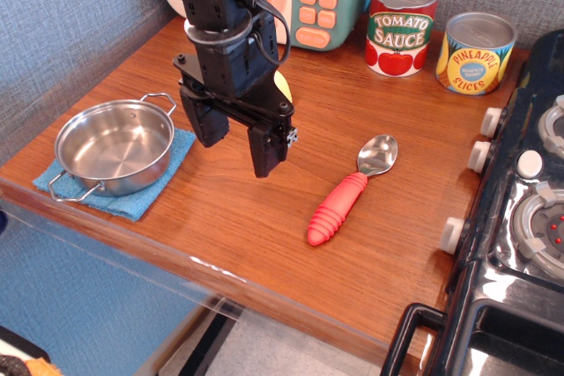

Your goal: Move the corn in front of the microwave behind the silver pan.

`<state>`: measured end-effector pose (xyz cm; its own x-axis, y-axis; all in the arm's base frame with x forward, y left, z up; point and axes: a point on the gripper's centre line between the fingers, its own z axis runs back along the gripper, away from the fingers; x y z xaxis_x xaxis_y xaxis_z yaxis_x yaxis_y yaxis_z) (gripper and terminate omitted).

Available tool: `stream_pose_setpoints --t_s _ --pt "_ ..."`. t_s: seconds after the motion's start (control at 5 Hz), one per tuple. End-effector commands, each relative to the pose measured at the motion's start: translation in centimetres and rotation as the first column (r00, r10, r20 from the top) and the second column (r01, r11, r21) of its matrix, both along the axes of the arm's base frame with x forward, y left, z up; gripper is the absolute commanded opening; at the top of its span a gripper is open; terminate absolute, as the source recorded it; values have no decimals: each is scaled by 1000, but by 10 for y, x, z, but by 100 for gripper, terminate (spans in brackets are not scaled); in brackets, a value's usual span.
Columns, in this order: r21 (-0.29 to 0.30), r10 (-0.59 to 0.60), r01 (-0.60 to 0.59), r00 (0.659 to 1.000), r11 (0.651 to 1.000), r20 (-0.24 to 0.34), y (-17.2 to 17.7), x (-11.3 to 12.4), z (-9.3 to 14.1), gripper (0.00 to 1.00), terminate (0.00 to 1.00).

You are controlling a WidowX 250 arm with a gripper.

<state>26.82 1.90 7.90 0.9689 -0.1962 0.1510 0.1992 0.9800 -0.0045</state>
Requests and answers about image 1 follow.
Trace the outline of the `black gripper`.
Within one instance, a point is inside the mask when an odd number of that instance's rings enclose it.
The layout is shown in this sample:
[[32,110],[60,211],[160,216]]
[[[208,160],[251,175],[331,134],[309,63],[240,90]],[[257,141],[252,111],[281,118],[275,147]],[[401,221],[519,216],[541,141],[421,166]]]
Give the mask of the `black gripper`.
[[229,121],[248,127],[257,178],[266,178],[287,159],[298,140],[294,106],[274,83],[284,61],[278,56],[275,17],[265,10],[246,12],[235,27],[217,32],[184,23],[194,55],[180,54],[180,94],[193,132],[206,148],[222,140]]

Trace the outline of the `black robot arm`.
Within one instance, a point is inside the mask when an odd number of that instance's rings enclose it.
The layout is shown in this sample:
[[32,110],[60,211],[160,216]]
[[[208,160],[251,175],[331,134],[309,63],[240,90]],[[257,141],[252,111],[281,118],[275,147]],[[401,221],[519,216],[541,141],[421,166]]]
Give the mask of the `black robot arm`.
[[267,0],[180,0],[196,49],[180,54],[180,94],[200,143],[211,147],[235,120],[248,129],[255,175],[265,178],[297,137],[294,106],[275,82],[289,55],[278,50],[282,14]]

